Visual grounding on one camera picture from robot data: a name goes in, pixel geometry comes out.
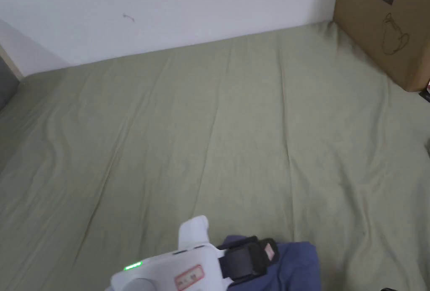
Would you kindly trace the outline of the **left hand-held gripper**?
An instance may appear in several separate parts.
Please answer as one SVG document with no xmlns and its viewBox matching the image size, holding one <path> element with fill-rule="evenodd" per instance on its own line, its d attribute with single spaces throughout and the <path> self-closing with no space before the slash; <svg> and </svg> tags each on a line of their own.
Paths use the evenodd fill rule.
<svg viewBox="0 0 430 291">
<path fill-rule="evenodd" d="M 112 291 L 226 291 L 264 276 L 280 257 L 273 238 L 251 236 L 221 246 L 209 241 L 201 215 L 182 223 L 178 249 L 125 267 L 110 279 Z"/>
</svg>

